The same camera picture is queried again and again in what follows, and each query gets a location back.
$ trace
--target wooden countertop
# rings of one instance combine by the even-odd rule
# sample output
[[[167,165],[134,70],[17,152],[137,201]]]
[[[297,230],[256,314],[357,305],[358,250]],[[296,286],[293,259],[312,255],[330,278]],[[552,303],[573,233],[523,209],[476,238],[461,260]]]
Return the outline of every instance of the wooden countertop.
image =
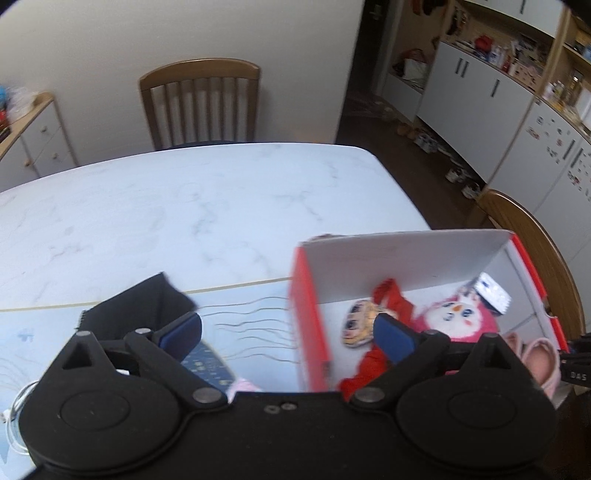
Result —
[[[11,133],[4,140],[0,142],[0,160],[24,130],[31,124],[33,120],[41,113],[47,105],[52,103],[54,97],[49,92],[43,92],[35,97],[33,101],[33,109],[22,118],[11,124]]]

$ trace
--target black cloth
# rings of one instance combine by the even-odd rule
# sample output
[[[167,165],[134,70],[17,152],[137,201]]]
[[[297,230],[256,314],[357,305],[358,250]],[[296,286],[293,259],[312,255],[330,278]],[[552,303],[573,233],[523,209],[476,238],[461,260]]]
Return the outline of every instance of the black cloth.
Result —
[[[196,307],[159,273],[84,312],[78,329],[98,340],[121,340],[137,328],[160,330]]]

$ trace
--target white wall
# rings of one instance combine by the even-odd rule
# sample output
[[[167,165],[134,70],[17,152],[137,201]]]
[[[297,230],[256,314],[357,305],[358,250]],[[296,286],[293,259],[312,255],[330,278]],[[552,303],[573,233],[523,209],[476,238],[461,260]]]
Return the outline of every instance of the white wall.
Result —
[[[178,60],[262,69],[259,141],[333,142],[363,0],[20,0],[0,82],[49,90],[83,164],[152,150],[138,79]]]

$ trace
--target doorway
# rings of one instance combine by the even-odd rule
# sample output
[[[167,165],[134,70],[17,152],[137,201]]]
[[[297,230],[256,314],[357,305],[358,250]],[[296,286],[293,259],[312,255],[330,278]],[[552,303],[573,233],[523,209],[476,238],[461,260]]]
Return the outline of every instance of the doorway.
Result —
[[[391,0],[365,0],[347,92],[369,93]]]

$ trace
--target cabinet handle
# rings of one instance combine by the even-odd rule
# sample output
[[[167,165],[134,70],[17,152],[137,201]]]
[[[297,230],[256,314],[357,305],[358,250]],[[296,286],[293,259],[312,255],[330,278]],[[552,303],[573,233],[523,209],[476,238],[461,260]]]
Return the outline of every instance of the cabinet handle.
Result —
[[[499,84],[501,81],[499,79],[496,80],[495,87],[492,89],[491,97],[494,98],[496,95],[496,90],[499,88]]]
[[[581,150],[579,150],[579,153],[577,153],[577,156],[574,158],[573,162],[570,164],[570,168],[574,168],[574,166],[577,164],[577,161],[579,160],[581,153],[583,153],[582,148],[581,148]]]
[[[563,160],[566,160],[566,157],[569,156],[570,151],[573,149],[574,147],[574,140],[570,143],[569,145],[569,149],[566,151],[566,153],[564,154],[564,157],[562,157]]]

